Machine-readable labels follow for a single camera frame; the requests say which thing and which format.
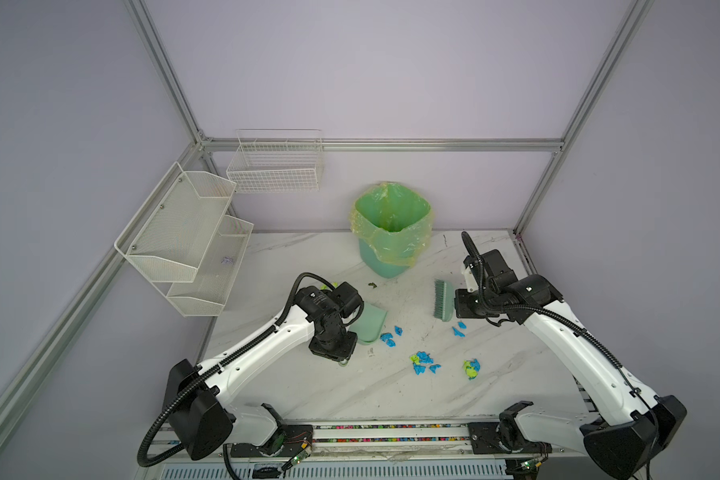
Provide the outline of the green hand brush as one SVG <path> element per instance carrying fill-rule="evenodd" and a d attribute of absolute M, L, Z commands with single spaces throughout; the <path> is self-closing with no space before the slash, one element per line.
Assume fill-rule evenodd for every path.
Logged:
<path fill-rule="evenodd" d="M 442 279 L 434 281 L 435 300 L 433 316 L 443 322 L 449 322 L 455 311 L 455 289 L 451 282 Z"/>

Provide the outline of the green plastic dustpan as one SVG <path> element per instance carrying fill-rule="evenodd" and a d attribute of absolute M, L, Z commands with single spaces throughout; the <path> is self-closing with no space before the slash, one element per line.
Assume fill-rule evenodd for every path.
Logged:
<path fill-rule="evenodd" d="M 347 330 L 357 337 L 356 345 L 370 345 L 377 341 L 382 333 L 388 312 L 366 302 L 363 312 L 347 326 Z"/>

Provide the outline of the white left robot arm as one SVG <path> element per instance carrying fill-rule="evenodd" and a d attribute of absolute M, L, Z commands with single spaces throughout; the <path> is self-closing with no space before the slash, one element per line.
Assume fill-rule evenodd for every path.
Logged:
<path fill-rule="evenodd" d="M 284 308 L 263 327 L 221 354 L 168 374 L 162 411 L 137 452 L 142 467 L 186 453 L 193 461 L 228 443 L 275 455 L 288 425 L 268 403 L 235 402 L 243 388 L 285 353 L 307 344 L 312 354 L 339 364 L 351 358 L 358 337 L 350 331 L 364 301 L 347 282 L 319 289 L 293 286 Z"/>

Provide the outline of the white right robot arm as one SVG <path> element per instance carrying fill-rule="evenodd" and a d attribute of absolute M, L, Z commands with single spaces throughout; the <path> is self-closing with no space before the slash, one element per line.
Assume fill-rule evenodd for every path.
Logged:
<path fill-rule="evenodd" d="M 687 416 L 673 395 L 659 396 L 640 381 L 574 315 L 545 277 L 518 278 L 498 250 L 481 253 L 469 236 L 462 273 L 466 286 L 454 294 L 461 319 L 499 327 L 513 322 L 540 339 L 588 394 L 594 411 L 553 411 L 518 401 L 499 415 L 498 448 L 519 453 L 533 444 L 585 453 L 614 479 L 650 476 Z"/>

